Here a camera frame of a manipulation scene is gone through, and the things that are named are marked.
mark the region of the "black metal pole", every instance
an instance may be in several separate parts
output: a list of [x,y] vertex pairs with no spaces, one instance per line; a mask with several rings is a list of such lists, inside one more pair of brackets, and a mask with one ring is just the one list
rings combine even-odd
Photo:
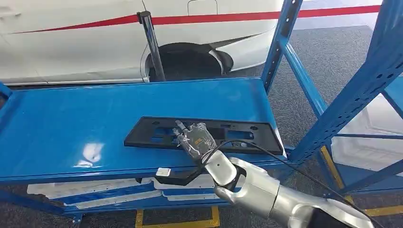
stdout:
[[147,37],[148,47],[150,48],[151,59],[153,60],[156,80],[165,81],[163,65],[161,63],[160,52],[158,51],[157,38],[154,33],[154,26],[151,22],[151,13],[149,11],[138,12],[140,24],[144,26],[145,36]]

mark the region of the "white plastic part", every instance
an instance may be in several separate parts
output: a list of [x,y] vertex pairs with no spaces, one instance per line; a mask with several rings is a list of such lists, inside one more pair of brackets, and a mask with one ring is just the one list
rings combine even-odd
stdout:
[[[403,135],[403,119],[382,94],[355,116],[339,133]],[[403,140],[334,137],[333,161],[379,171],[403,159]]]
[[[163,196],[165,196],[169,201],[181,201],[181,200],[213,200],[219,199],[219,197],[214,193],[207,194],[183,194],[183,195],[170,195],[164,190],[168,189],[213,189],[215,184],[213,178],[209,174],[202,174],[195,178],[192,182],[190,182],[186,186],[179,185],[169,185],[169,184],[161,184],[157,180],[153,178],[154,188],[159,189],[163,192]],[[240,176],[238,183],[236,185],[237,188],[243,186],[245,182],[245,177]]]
[[138,183],[135,179],[118,179],[118,180],[95,180],[65,183],[49,183],[49,184],[30,184],[28,185],[28,194],[43,194],[49,199],[61,197],[76,196],[87,193],[95,193],[106,190],[121,189],[132,186],[150,183],[151,180],[142,180]]
[[183,200],[215,200],[219,197],[214,194],[195,194],[195,195],[164,195],[169,201],[183,201]]
[[100,206],[111,205],[111,204],[115,204],[115,206],[118,206],[119,203],[129,202],[129,201],[134,201],[134,200],[143,200],[143,199],[148,199],[148,198],[152,198],[152,197],[158,197],[161,195],[162,195],[162,192],[160,190],[154,190],[154,191],[124,195],[124,196],[117,196],[117,197],[96,199],[96,200],[80,202],[80,203],[66,204],[66,206],[76,206],[78,209],[100,207]]

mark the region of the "black cable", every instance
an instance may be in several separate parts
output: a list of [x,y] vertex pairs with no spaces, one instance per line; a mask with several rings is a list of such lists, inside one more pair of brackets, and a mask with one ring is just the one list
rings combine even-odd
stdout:
[[278,160],[279,162],[285,164],[286,166],[292,168],[293,170],[301,173],[302,175],[308,177],[309,179],[311,179],[313,182],[319,184],[320,186],[322,186],[323,188],[327,189],[328,191],[332,192],[333,194],[335,194],[336,196],[340,197],[343,199],[343,201],[349,205],[350,207],[360,211],[361,213],[363,213],[365,216],[367,216],[373,223],[376,223],[380,228],[384,228],[377,220],[373,219],[371,216],[369,216],[367,213],[365,213],[363,210],[361,210],[359,207],[357,207],[356,205],[354,205],[353,203],[351,203],[350,201],[346,200],[342,195],[340,195],[339,193],[337,193],[336,191],[334,191],[333,189],[331,189],[330,187],[328,187],[327,185],[325,185],[324,183],[322,183],[321,181],[317,180],[316,178],[310,176],[309,174],[306,174],[305,172],[301,171],[299,168],[294,167],[293,165],[288,164],[288,162],[280,159],[279,157],[277,157],[276,155],[272,154],[270,151],[265,150],[263,148],[261,148],[260,146],[253,144],[251,142],[248,141],[244,141],[244,140],[228,140],[228,141],[224,141],[223,143],[221,143],[219,146],[217,146],[214,150],[212,150],[211,152],[207,153],[207,158],[206,160],[203,161],[203,163],[201,164],[201,168],[203,168],[204,166],[206,166],[207,161],[211,158],[211,156],[219,149],[221,148],[223,145],[230,143],[230,142],[243,142],[246,143],[249,146],[252,146],[254,148],[257,148],[265,153],[267,153],[268,155],[272,156],[273,158],[275,158],[276,160]]

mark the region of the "blue shelf surface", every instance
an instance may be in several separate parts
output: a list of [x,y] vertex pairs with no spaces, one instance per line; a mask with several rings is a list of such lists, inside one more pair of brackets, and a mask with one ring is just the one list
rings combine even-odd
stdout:
[[[375,171],[360,169],[352,166],[336,164],[340,176],[346,186],[353,184],[371,174]],[[378,183],[372,184],[368,187],[357,190],[355,193],[370,193],[384,190],[402,190],[403,189],[403,177],[393,175]]]
[[[13,91],[0,110],[0,182],[154,176],[193,167],[181,150],[124,147],[142,116],[255,121],[277,126],[260,78]],[[267,165],[268,155],[229,154]]]

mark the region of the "blue metal shelf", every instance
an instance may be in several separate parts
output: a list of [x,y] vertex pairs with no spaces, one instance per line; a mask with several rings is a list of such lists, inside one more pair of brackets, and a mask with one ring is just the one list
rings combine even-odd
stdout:
[[180,150],[123,146],[142,116],[269,122],[277,128],[260,78],[13,91],[0,112],[0,156],[6,158],[0,182],[151,177],[158,167],[194,166]]
[[[46,183],[152,177],[157,168],[194,166],[179,150],[129,148],[123,140],[142,116],[268,122],[279,137],[267,94],[285,55],[318,117],[288,161],[301,166],[355,115],[383,93],[402,116],[403,2],[384,1],[366,61],[327,107],[288,40],[302,0],[285,0],[261,78],[231,78],[11,91],[0,109],[0,183]],[[266,169],[284,166],[268,155],[229,154]],[[326,164],[320,166],[327,171]],[[403,160],[378,172],[337,165],[341,194],[400,189]],[[290,172],[284,172],[282,179]],[[77,210],[0,191],[3,201],[80,218],[82,213],[136,208],[220,205],[222,200],[168,201],[164,197]]]
[[[360,169],[352,166],[335,164],[346,186],[352,185],[362,178],[375,174],[375,171]],[[392,175],[380,182],[358,189],[354,193],[382,192],[386,190],[403,190],[403,177]]]

